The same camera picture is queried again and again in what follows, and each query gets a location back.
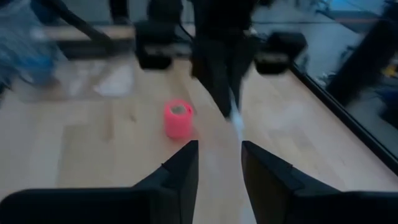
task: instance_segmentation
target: light wood floor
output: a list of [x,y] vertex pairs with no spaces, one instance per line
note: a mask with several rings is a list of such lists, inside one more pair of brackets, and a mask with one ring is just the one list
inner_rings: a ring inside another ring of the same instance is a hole
[[[21,103],[7,93],[0,109],[0,198],[25,188],[132,186],[187,141],[162,129],[166,101],[195,108],[200,180],[194,223],[255,223],[232,125],[189,76],[188,62],[165,73],[135,72],[131,97]],[[341,190],[398,190],[398,178],[287,72],[244,83],[246,140]]]

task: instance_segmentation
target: blue object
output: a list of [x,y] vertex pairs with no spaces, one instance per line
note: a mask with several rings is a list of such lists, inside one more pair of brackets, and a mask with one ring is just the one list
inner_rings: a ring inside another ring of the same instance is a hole
[[[65,6],[65,4],[61,1],[57,1],[57,3],[58,5]],[[59,19],[59,16],[56,12],[53,12],[52,10],[43,6],[37,0],[32,0],[32,2],[30,3],[30,7],[32,8],[39,21],[45,25],[53,24]]]
[[398,108],[398,90],[378,90],[376,93],[387,106]]
[[53,79],[54,62],[49,57],[24,58],[18,64],[19,76],[32,85],[46,85]]

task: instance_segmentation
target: tape roll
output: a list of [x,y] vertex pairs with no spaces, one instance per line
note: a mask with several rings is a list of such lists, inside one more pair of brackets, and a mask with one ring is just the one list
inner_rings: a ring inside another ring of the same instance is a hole
[[172,100],[164,107],[164,128],[170,138],[188,138],[192,134],[192,107],[183,100]]

